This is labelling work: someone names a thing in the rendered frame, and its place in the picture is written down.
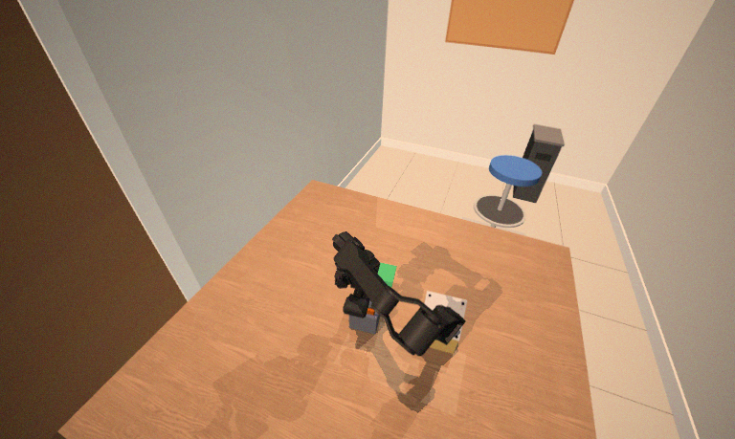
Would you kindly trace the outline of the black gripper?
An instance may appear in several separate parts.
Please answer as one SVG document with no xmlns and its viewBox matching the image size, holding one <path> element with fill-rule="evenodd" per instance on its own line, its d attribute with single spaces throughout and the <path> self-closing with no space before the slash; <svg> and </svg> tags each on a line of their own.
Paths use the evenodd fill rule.
<svg viewBox="0 0 735 439">
<path fill-rule="evenodd" d="M 367 314 L 370 300 L 354 277 L 351 275 L 350 278 L 354 282 L 354 285 L 351 284 L 350 288 L 355 290 L 353 294 L 350 294 L 346 298 L 343 312 L 348 315 L 364 318 Z"/>
</svg>

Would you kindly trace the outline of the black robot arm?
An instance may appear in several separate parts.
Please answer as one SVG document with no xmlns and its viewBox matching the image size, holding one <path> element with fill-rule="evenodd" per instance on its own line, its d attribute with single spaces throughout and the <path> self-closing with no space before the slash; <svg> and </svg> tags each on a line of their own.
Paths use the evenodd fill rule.
<svg viewBox="0 0 735 439">
<path fill-rule="evenodd" d="M 333 257 L 337 266 L 335 285 L 339 289 L 354 285 L 352 275 L 371 301 L 371 308 L 384 318 L 390 336 L 411 355 L 422 356 L 435 340 L 447 345 L 466 320 L 448 306 L 436 305 L 431 309 L 421 300 L 400 296 L 374 271 L 380 262 L 374 254 L 347 231 L 335 234 Z M 400 302 L 419 305 L 420 308 L 398 334 L 389 313 Z"/>
</svg>

